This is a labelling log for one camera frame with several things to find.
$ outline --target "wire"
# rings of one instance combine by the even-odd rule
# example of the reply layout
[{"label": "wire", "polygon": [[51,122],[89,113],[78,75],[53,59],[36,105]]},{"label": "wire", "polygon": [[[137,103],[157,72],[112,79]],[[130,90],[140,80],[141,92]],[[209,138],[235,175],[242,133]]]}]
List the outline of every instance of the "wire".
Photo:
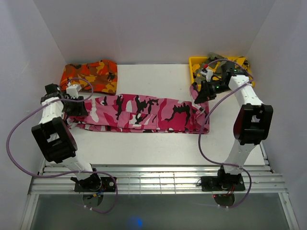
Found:
[{"label": "wire", "polygon": [[[211,65],[215,62],[218,62],[218,61],[229,61],[229,62],[232,62],[234,63],[235,65],[239,66],[241,69],[244,69],[243,66],[239,65],[238,63],[236,63],[235,61],[231,61],[231,60],[228,60],[228,59],[217,59],[217,60],[214,60],[212,62],[210,62],[208,65]],[[247,198],[247,196],[249,195],[250,193],[250,190],[251,190],[251,184],[252,184],[252,180],[251,180],[251,176],[250,176],[250,173],[244,169],[242,166],[238,165],[238,164],[230,164],[230,163],[221,163],[221,162],[217,162],[217,161],[212,161],[210,160],[208,157],[206,157],[206,155],[203,153],[202,149],[201,149],[201,133],[202,133],[202,130],[204,129],[205,127],[205,124],[208,122],[209,120],[209,117],[210,115],[213,113],[213,111],[216,109],[217,106],[219,106],[220,103],[222,103],[224,100],[226,100],[228,97],[230,97],[232,94],[238,92],[239,90],[241,90],[242,88],[244,88],[245,86],[247,86],[248,84],[252,83],[252,81],[254,81],[254,77],[251,73],[249,73],[247,70],[246,72],[248,73],[248,75],[251,77],[252,80],[249,80],[247,81],[246,83],[244,83],[243,85],[239,86],[238,88],[236,88],[235,90],[233,90],[232,92],[230,92],[229,94],[227,94],[225,97],[223,97],[221,100],[219,100],[216,105],[212,108],[212,110],[208,113],[208,115],[205,117],[205,120],[201,126],[201,129],[200,129],[200,132],[199,132],[199,135],[198,135],[198,148],[199,148],[199,151],[201,153],[201,155],[203,156],[204,159],[206,159],[207,161],[213,163],[213,164],[217,164],[217,165],[221,165],[221,166],[232,166],[232,167],[237,167],[237,168],[240,168],[241,170],[243,170],[244,172],[246,172],[246,174],[248,175],[248,178],[249,178],[249,187],[248,187],[248,190],[246,192],[246,194],[244,195],[244,197],[236,204],[232,205],[232,206],[221,206],[223,208],[233,208],[233,207],[237,207],[239,206],[240,204],[242,204],[245,199]]]},{"label": "wire", "polygon": [[[51,101],[50,103],[54,103],[54,102],[58,102],[58,101],[62,101],[62,102],[80,102],[80,103],[81,103],[81,102],[84,102],[84,101],[86,101],[86,100],[88,100],[88,99],[90,99],[90,98],[92,97],[92,95],[93,95],[93,93],[94,93],[94,88],[93,88],[93,86],[91,85],[91,83],[90,83],[88,80],[86,80],[86,79],[81,79],[81,78],[72,78],[72,79],[70,79],[68,82],[70,82],[71,80],[83,80],[83,81],[85,81],[87,84],[89,84],[89,85],[91,86],[91,94],[90,94],[87,98],[85,98],[85,99],[83,99],[83,100],[79,100],[79,101],[72,100],[72,99],[60,98],[60,99],[55,99],[55,100]],[[28,174],[28,175],[30,175],[30,176],[32,176],[32,177],[34,177],[34,178],[55,178],[55,177],[64,176],[64,175],[71,174],[71,173],[90,173],[90,174],[95,173],[95,174],[104,174],[104,175],[109,176],[109,177],[112,179],[112,181],[113,181],[113,183],[114,183],[114,185],[115,185],[116,196],[115,196],[114,203],[113,203],[113,205],[112,205],[107,211],[101,211],[101,210],[99,210],[99,209],[93,208],[94,211],[99,212],[99,213],[103,213],[103,214],[109,213],[109,212],[114,208],[115,204],[116,204],[117,201],[118,201],[118,187],[117,187],[117,183],[116,183],[115,178],[114,178],[112,175],[108,174],[107,172],[102,172],[102,171],[95,171],[95,172],[92,172],[92,171],[70,171],[70,172],[63,172],[63,173],[60,173],[60,174],[47,175],[47,176],[46,176],[46,175],[45,175],[45,176],[44,176],[44,175],[37,175],[37,174],[32,173],[32,172],[28,171],[27,169],[23,168],[23,167],[14,159],[14,157],[12,156],[12,153],[11,153],[11,150],[10,150],[10,140],[11,140],[11,137],[12,137],[12,134],[14,133],[14,131],[15,131],[24,121],[26,121],[27,119],[29,119],[31,116],[33,116],[34,114],[36,114],[36,113],[39,112],[40,110],[42,110],[42,109],[44,109],[45,107],[47,107],[50,103],[47,103],[46,105],[43,105],[43,106],[39,107],[38,109],[34,110],[32,113],[30,113],[29,115],[27,115],[25,118],[23,118],[21,121],[19,121],[19,122],[12,128],[12,130],[10,131],[10,133],[8,134],[8,137],[7,137],[7,139],[6,139],[6,152],[7,152],[8,156],[9,156],[10,160],[11,160],[11,161],[13,162],[13,164],[14,164],[18,169],[20,169],[22,172],[24,172],[25,174]]]}]

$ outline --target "orange camouflage fabric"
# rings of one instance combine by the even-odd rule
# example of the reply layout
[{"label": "orange camouflage fabric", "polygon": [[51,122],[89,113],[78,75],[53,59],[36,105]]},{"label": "orange camouflage fabric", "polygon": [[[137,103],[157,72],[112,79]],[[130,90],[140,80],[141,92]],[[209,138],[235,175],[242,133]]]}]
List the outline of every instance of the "orange camouflage fabric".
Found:
[{"label": "orange camouflage fabric", "polygon": [[[67,81],[71,78],[88,80],[94,92],[116,94],[117,88],[117,64],[110,60],[101,60],[89,64],[68,64],[65,66],[60,86],[66,90]],[[80,84],[83,91],[90,91],[91,87],[82,80],[72,80],[72,84]]]}]

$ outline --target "pink camouflage fabric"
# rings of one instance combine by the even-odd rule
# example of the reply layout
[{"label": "pink camouflage fabric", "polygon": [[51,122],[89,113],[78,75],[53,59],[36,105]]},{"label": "pink camouflage fabric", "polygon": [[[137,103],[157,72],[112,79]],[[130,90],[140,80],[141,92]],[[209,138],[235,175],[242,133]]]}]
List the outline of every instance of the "pink camouflage fabric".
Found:
[{"label": "pink camouflage fabric", "polygon": [[[194,101],[198,95],[195,85],[191,85],[190,94]],[[209,112],[207,102],[196,105],[189,101],[134,94],[89,99],[85,101],[85,108],[89,115],[69,117],[69,127],[98,132],[199,133]],[[208,132],[209,122],[202,133]]]}]

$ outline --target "gray wall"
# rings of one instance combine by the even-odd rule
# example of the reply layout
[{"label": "gray wall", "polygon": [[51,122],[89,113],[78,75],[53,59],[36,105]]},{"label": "gray wall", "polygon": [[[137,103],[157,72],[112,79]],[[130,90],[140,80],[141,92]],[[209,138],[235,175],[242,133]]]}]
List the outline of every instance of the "gray wall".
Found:
[{"label": "gray wall", "polygon": [[306,12],[307,1],[277,0],[248,52],[256,92],[274,107],[265,149],[284,175],[301,229],[307,229]]},{"label": "gray wall", "polygon": [[[32,0],[0,1],[0,229],[19,228],[31,177],[19,171],[5,150],[11,128],[39,106],[44,85],[60,80],[65,61]],[[42,155],[31,134],[39,115],[12,137],[17,161],[37,172]]]},{"label": "gray wall", "polygon": [[34,0],[65,60],[245,55],[274,0]]}]

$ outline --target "white table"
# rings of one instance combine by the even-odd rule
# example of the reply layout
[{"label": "white table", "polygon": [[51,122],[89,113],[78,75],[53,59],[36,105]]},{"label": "white table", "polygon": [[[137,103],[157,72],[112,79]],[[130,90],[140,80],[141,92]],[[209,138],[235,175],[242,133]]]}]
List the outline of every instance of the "white table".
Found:
[{"label": "white table", "polygon": [[[119,65],[117,94],[143,94],[161,98],[190,100],[188,65]],[[210,101],[210,108],[225,93]],[[210,132],[202,135],[203,152],[223,162],[235,140],[233,125],[239,112],[235,96],[221,103],[210,117]],[[71,130],[77,154],[92,164],[103,165],[211,165],[199,153],[197,134],[115,133]],[[245,165],[264,165],[257,146]]]}]

